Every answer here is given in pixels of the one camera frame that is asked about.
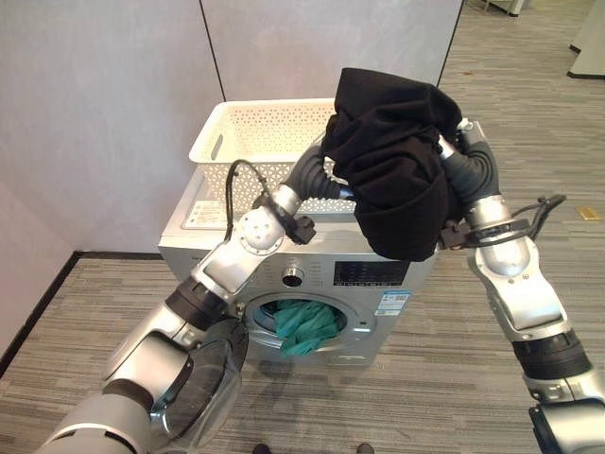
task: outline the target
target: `plastic basket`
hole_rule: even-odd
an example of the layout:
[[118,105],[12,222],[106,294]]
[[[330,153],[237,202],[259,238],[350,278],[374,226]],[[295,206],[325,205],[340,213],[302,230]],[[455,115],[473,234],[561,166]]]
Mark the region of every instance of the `plastic basket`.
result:
[[[225,179],[236,159],[253,162],[274,188],[287,176],[292,164],[325,131],[334,100],[288,99],[271,101],[230,101],[218,104],[208,117],[189,159],[204,170],[215,198],[224,202]],[[331,173],[333,162],[326,160]],[[241,166],[233,183],[233,209],[251,208],[260,192],[252,172]],[[304,213],[350,213],[350,201],[306,201]]]

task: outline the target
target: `shoe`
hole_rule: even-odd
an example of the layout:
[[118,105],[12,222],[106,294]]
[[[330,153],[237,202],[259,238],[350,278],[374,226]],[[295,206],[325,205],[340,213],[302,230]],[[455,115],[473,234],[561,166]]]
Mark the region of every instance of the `shoe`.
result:
[[374,448],[367,443],[362,443],[357,447],[357,454],[374,454]]
[[271,454],[271,450],[268,448],[267,445],[260,444],[254,447],[254,449],[252,450],[252,454]]

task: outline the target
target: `black cloth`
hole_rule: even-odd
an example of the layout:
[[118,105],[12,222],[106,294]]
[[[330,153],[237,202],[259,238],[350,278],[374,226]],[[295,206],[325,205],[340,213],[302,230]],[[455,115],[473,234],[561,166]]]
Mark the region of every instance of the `black cloth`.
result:
[[454,143],[456,102],[428,83],[345,68],[321,149],[357,201],[355,217],[372,249],[425,260],[443,223],[460,209],[439,160],[439,134]]

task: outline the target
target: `green cloth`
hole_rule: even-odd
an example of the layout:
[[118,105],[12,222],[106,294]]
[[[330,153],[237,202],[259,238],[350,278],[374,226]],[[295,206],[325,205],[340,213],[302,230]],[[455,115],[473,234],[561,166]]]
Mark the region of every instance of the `green cloth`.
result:
[[334,311],[317,301],[283,300],[277,303],[275,332],[284,339],[282,355],[306,355],[338,334]]

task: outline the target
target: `sticker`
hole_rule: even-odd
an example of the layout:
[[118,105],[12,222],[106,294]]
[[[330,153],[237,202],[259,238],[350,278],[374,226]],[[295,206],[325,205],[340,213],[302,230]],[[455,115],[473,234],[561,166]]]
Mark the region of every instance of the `sticker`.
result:
[[219,201],[196,201],[184,223],[185,229],[224,229],[226,226],[225,208]]
[[374,315],[398,316],[406,308],[407,299],[412,292],[409,290],[387,290],[382,294],[378,309]]

